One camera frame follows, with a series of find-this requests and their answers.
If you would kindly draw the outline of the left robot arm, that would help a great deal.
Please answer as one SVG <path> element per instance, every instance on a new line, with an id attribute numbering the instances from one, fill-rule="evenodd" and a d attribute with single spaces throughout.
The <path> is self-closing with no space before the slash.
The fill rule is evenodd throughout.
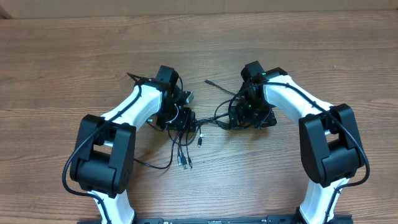
<path id="1" fill-rule="evenodd" d="M 75 149 L 62 172 L 66 191 L 92 198 L 100 212 L 99 223 L 134 223 L 129 185 L 136 133 L 151 116 L 162 130 L 177 132 L 174 143 L 184 134 L 194 133 L 195 114 L 187 105 L 193 94 L 172 67 L 160 66 L 154 78 L 130 76 L 132 93 L 115 109 L 80 122 Z"/>

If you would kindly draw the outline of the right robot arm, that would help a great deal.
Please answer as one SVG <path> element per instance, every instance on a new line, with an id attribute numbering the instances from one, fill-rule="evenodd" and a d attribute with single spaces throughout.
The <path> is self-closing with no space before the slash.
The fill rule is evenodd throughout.
<path id="1" fill-rule="evenodd" d="M 228 106 L 230 129 L 276 125 L 274 108 L 299 128 L 300 158 L 309 183 L 303 202 L 291 215 L 268 215 L 264 223 L 352 223 L 334 208 L 356 171 L 369 169 L 354 112 L 319 100 L 277 67 L 265 71 L 258 61 L 241 70 L 243 84 Z"/>

